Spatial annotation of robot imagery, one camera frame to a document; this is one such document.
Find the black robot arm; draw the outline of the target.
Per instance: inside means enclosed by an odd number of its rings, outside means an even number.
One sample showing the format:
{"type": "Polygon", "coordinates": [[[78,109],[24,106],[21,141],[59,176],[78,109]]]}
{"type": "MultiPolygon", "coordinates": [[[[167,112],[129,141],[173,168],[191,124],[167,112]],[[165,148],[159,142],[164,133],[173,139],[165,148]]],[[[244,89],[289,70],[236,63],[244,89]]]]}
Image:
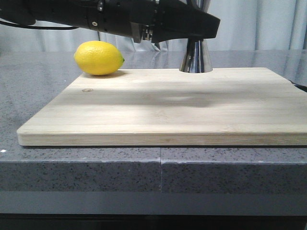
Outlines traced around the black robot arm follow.
{"type": "Polygon", "coordinates": [[[22,26],[46,21],[149,40],[215,38],[220,19],[180,0],[2,0],[0,17],[22,26]]]}

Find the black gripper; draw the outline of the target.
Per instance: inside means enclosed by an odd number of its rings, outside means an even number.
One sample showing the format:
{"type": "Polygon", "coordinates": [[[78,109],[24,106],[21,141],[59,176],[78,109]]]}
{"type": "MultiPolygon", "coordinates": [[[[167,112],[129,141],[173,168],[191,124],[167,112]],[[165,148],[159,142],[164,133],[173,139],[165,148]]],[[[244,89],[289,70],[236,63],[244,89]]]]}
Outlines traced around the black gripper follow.
{"type": "Polygon", "coordinates": [[[95,0],[86,19],[90,29],[160,43],[216,38],[220,19],[195,0],[95,0]]]}

